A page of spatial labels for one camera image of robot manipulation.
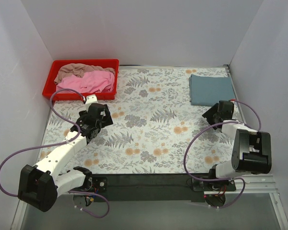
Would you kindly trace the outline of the blue-grey t shirt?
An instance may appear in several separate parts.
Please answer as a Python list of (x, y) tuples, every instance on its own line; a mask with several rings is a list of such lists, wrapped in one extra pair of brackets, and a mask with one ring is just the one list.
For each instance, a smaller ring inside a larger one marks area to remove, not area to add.
[(235, 98), (230, 77), (189, 77), (191, 105), (213, 106), (219, 101)]

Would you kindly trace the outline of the pink t shirt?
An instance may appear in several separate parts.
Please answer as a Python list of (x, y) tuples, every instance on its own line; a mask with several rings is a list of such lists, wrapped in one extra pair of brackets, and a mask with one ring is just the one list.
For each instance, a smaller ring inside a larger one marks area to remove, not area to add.
[(111, 72), (95, 70), (86, 72), (83, 77), (71, 75), (58, 83), (56, 90), (73, 89), (79, 93), (112, 92), (114, 89), (115, 75)]

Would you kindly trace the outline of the aluminium front frame rail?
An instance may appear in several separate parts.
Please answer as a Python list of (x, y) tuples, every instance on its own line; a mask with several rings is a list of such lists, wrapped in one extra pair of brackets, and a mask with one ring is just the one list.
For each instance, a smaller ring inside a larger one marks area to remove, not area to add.
[(270, 175), (248, 175), (244, 180), (233, 180), (236, 191), (195, 192), (187, 184), (186, 174), (93, 174), (93, 177), (108, 179), (107, 191), (98, 193), (109, 199), (121, 197), (131, 200), (184, 200), (202, 199), (205, 195), (227, 195), (244, 190), (245, 193), (269, 193), (276, 191), (275, 182)]

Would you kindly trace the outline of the red plastic bin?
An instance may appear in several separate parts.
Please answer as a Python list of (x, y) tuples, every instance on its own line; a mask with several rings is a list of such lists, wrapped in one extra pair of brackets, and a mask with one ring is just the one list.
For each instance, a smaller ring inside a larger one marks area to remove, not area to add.
[(70, 63), (81, 63), (87, 65), (101, 66), (102, 68), (113, 68), (115, 70), (114, 89), (112, 92), (96, 93), (98, 100), (114, 100), (117, 93), (117, 80), (119, 73), (119, 60), (118, 59), (68, 59), (68, 60), (55, 60), (50, 68), (48, 78), (46, 80), (42, 95), (49, 99), (51, 95), (56, 91), (56, 84), (54, 79), (56, 78), (59, 69)]

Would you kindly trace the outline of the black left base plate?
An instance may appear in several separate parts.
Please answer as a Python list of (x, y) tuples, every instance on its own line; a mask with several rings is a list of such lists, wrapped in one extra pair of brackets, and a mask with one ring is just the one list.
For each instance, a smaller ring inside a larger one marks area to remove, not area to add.
[(103, 193), (107, 191), (108, 179), (106, 177), (89, 177), (88, 192)]

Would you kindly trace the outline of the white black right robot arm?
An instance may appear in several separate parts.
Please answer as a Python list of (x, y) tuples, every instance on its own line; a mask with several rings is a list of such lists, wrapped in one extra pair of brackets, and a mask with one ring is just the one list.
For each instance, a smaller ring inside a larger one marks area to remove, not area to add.
[(268, 174), (272, 168), (271, 135), (234, 120), (233, 113), (232, 101), (219, 101), (202, 115), (213, 129), (233, 140), (231, 159), (214, 165), (205, 178), (212, 190), (221, 189), (225, 180), (247, 174)]

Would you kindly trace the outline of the floral table mat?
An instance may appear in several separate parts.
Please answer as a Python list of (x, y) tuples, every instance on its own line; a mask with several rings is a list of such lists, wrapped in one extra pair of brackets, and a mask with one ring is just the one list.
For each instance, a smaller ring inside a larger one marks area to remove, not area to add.
[(113, 125), (101, 130), (62, 169), (93, 173), (205, 173), (231, 158), (233, 140), (208, 127), (206, 106), (193, 106), (189, 77), (227, 77), (226, 68), (120, 68), (107, 102)]

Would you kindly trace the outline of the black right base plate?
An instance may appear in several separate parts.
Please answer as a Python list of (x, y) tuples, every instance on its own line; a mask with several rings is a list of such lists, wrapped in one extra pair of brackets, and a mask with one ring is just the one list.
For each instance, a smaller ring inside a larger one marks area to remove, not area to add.
[(195, 192), (220, 192), (225, 189), (225, 191), (236, 191), (236, 185), (233, 180), (219, 179), (213, 181), (215, 177), (209, 176), (207, 173), (195, 174), (197, 178), (202, 180), (195, 180), (192, 177), (189, 177), (186, 180), (186, 184)]

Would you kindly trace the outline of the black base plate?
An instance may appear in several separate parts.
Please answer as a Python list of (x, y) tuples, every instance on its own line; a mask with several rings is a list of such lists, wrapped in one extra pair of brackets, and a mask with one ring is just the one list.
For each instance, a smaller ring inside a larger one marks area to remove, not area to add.
[(89, 177), (88, 192), (103, 193), (107, 191), (108, 179), (106, 177)]
[(195, 174), (197, 178), (202, 180), (195, 180), (192, 177), (189, 177), (186, 180), (186, 184), (195, 192), (220, 192), (225, 189), (225, 191), (236, 191), (236, 185), (233, 180), (219, 179), (213, 181), (215, 177), (209, 176), (207, 173)]

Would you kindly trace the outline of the aluminium right side rail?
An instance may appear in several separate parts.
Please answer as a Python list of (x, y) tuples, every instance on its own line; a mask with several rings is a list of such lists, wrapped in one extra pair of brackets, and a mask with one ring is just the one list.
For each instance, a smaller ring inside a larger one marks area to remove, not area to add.
[(231, 67), (226, 67), (227, 74), (233, 83), (236, 99), (233, 103), (238, 104), (239, 111), (242, 105), (248, 107), (258, 120), (258, 128), (251, 128), (245, 123), (245, 115), (242, 114), (243, 122), (225, 121), (221, 131), (234, 140), (231, 160), (217, 166), (219, 177), (235, 177), (239, 174), (261, 174), (267, 173), (271, 169), (271, 146), (270, 136), (262, 132), (262, 122), (258, 113), (246, 102), (241, 101), (238, 96)]

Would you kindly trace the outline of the beige t shirt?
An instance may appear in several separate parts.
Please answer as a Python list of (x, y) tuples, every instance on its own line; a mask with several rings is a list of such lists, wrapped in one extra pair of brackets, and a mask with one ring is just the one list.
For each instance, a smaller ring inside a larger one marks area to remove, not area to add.
[(86, 65), (82, 63), (71, 63), (64, 65), (59, 69), (58, 74), (54, 79), (54, 83), (59, 84), (64, 78), (72, 75), (82, 78), (85, 73), (93, 71), (106, 71), (115, 75), (115, 70), (113, 68), (103, 68), (101, 66)]

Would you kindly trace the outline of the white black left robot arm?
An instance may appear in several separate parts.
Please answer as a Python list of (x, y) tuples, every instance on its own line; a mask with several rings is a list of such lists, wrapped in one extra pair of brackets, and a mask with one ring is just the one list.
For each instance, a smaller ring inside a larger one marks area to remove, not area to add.
[(20, 173), (17, 197), (46, 212), (55, 204), (57, 198), (70, 191), (93, 192), (99, 189), (101, 181), (92, 172), (76, 166), (61, 173), (68, 162), (97, 137), (101, 129), (113, 124), (106, 104), (92, 103), (79, 112), (79, 118), (70, 128), (65, 144), (56, 147), (34, 166), (26, 165)]

